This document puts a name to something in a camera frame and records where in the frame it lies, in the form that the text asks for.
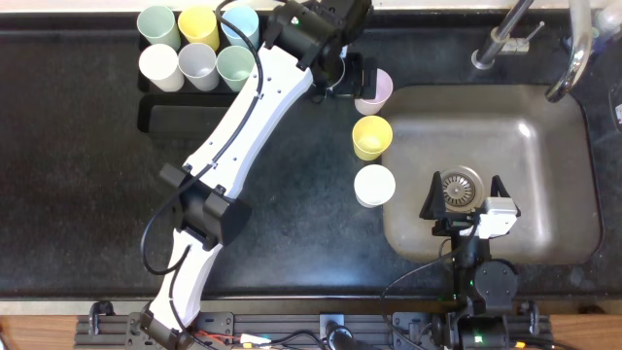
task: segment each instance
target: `wooden floor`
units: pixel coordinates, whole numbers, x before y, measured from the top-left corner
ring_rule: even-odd
[[[581,350],[622,349],[622,316],[552,316],[555,339]],[[73,346],[75,316],[0,316],[9,350],[65,350]]]

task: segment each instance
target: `cup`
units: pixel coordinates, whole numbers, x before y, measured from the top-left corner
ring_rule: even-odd
[[[387,72],[382,69],[378,69],[376,75],[376,97],[374,99],[362,99],[357,98],[354,100],[354,105],[357,107],[357,111],[364,116],[375,115],[380,112],[382,106],[389,99],[393,93],[393,81]]]
[[[152,44],[164,44],[177,51],[182,42],[175,25],[175,15],[165,6],[151,6],[136,19],[138,31]]]
[[[155,44],[140,54],[138,67],[141,73],[162,91],[177,91],[184,85],[184,75],[177,66],[177,53],[164,44]]]
[[[223,18],[240,29],[242,33],[251,40],[255,49],[259,48],[259,16],[257,16],[257,13],[253,9],[248,6],[234,7],[227,10]],[[221,23],[221,28],[232,46],[240,46],[248,49],[244,40],[242,40],[233,29],[229,28],[224,23]]]
[[[354,153],[362,160],[374,160],[391,145],[393,130],[378,116],[361,118],[352,129]]]
[[[216,71],[216,53],[209,45],[188,44],[179,52],[179,69],[201,91],[218,86],[220,78]]]
[[[396,191],[396,179],[389,169],[371,164],[359,171],[354,179],[357,201],[365,208],[386,203]]]
[[[227,47],[216,60],[216,69],[225,83],[233,90],[242,89],[255,67],[253,54],[242,47]]]
[[[177,20],[179,29],[191,43],[207,44],[214,51],[220,45],[216,15],[209,6],[193,6],[185,9]]]

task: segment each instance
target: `chrome faucet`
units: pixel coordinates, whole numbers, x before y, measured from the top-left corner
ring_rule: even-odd
[[[512,45],[510,33],[516,23],[527,12],[534,0],[519,0],[509,11],[499,27],[493,28],[490,37],[486,40],[482,50],[477,50],[471,56],[471,62],[478,69],[490,69],[495,64],[495,57],[506,53],[507,47],[516,47],[511,53],[526,53],[529,50],[529,41],[542,27],[542,23],[527,39],[516,39]],[[570,22],[572,25],[572,51],[568,70],[559,82],[546,91],[549,102],[562,99],[578,82],[592,49],[592,17],[589,0],[569,0]]]

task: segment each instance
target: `sink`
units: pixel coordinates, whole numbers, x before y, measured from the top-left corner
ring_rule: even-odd
[[[602,228],[583,113],[570,96],[558,103],[539,86],[405,87],[382,116],[394,131],[382,164],[396,178],[384,205],[387,240],[401,256],[427,262],[443,237],[419,219],[434,171],[451,192],[448,207],[468,211],[500,175],[522,211],[510,234],[491,240],[494,258],[513,263],[581,263]]]

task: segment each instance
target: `sink drain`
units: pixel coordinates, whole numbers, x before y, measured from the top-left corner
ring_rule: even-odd
[[[457,166],[440,173],[447,209],[469,212],[481,203],[484,184],[470,168]]]

